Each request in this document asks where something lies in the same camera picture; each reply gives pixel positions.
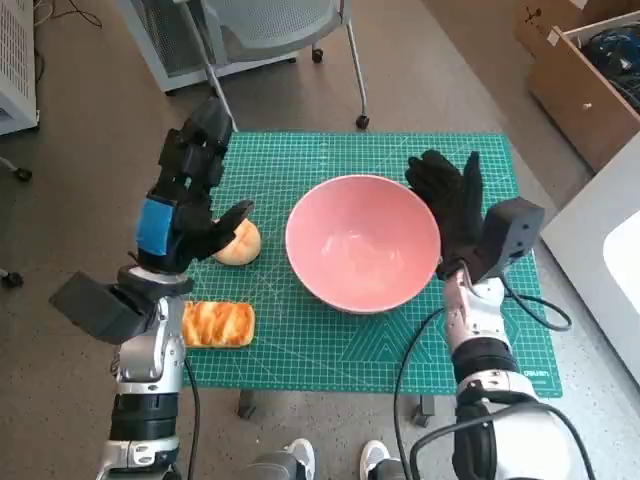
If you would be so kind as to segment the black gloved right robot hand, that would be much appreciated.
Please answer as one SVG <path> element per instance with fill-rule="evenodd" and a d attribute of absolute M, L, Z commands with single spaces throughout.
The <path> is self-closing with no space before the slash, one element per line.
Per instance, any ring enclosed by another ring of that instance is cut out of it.
<path fill-rule="evenodd" d="M 436 274 L 446 280 L 476 247 L 481 234 L 483 181 L 480 155 L 470 153 L 458 170 L 436 150 L 408 159 L 405 178 L 410 189 L 427 205 L 440 233 L 441 262 Z"/>

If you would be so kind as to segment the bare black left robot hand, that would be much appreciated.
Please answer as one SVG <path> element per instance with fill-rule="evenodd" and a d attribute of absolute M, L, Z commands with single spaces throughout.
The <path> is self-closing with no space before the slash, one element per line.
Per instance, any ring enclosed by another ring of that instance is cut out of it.
<path fill-rule="evenodd" d="M 219 219 L 212 217 L 211 189 L 224 173 L 233 132 L 221 101 L 201 103 L 179 129 L 167 132 L 160 174 L 146 194 L 136 231 L 137 263 L 161 274 L 182 274 L 194 259 L 205 260 L 235 238 L 254 208 L 241 200 Z"/>

